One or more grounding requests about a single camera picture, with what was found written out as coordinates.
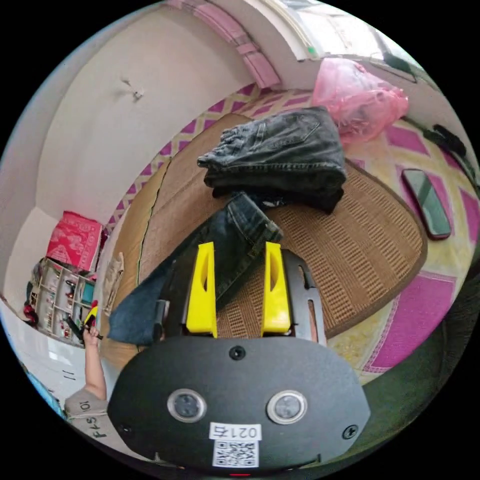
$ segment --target white wall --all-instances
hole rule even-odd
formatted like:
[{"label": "white wall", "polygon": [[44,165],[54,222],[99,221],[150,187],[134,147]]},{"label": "white wall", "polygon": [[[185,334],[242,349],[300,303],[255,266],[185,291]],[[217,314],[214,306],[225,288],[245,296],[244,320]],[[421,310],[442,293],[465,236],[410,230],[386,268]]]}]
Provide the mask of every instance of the white wall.
[{"label": "white wall", "polygon": [[16,312],[22,313],[27,283],[35,264],[47,253],[50,236],[58,220],[37,206],[21,226],[8,260],[3,295]]},{"label": "white wall", "polygon": [[35,205],[40,155],[62,97],[108,39],[157,8],[152,5],[121,18],[80,45],[50,74],[18,119],[0,160],[0,289],[19,230]]},{"label": "white wall", "polygon": [[[144,89],[144,97],[134,102],[121,76]],[[235,49],[190,13],[161,6],[145,15],[70,85],[41,154],[37,206],[55,218],[73,210],[107,223],[174,135],[253,82]]]}]

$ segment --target pink plastic bag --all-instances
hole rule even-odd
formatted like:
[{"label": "pink plastic bag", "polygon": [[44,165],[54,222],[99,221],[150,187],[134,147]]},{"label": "pink plastic bag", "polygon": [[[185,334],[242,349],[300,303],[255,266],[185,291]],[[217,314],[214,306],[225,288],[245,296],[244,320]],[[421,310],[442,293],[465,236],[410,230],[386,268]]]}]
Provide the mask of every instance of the pink plastic bag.
[{"label": "pink plastic bag", "polygon": [[338,127],[342,144],[368,142],[407,114],[404,91],[346,58],[325,58],[312,95]]}]

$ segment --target screw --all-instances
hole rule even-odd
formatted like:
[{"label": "screw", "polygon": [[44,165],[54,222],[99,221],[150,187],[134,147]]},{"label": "screw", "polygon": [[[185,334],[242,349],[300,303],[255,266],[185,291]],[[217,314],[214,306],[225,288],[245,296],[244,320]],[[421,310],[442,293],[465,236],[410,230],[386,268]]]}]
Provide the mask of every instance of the screw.
[{"label": "screw", "polygon": [[357,425],[350,425],[343,431],[341,436],[344,440],[350,440],[358,433],[358,431],[359,427]]},{"label": "screw", "polygon": [[133,430],[132,427],[129,425],[121,424],[118,426],[118,433],[122,435],[123,437],[132,437],[133,436]]},{"label": "screw", "polygon": [[247,353],[242,346],[238,345],[231,348],[228,354],[232,360],[241,360],[245,357]]}]

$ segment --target pink wall border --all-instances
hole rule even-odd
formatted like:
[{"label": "pink wall border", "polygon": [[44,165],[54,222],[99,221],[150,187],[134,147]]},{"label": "pink wall border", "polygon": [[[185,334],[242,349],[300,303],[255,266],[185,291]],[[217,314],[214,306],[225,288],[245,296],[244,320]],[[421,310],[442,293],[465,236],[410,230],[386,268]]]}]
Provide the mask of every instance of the pink wall border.
[{"label": "pink wall border", "polygon": [[190,12],[236,48],[261,89],[280,85],[272,64],[246,30],[226,11],[207,0],[166,0],[166,5]]}]

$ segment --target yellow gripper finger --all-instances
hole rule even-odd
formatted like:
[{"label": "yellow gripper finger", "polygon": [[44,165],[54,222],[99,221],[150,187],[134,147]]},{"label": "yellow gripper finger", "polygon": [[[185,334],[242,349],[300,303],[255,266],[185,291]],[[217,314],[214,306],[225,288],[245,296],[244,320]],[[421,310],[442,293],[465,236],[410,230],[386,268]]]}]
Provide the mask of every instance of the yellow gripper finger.
[{"label": "yellow gripper finger", "polygon": [[279,243],[266,242],[262,337],[286,334],[291,327],[287,281]]},{"label": "yellow gripper finger", "polygon": [[213,242],[198,246],[188,301],[186,329],[192,335],[212,335],[217,338]]}]

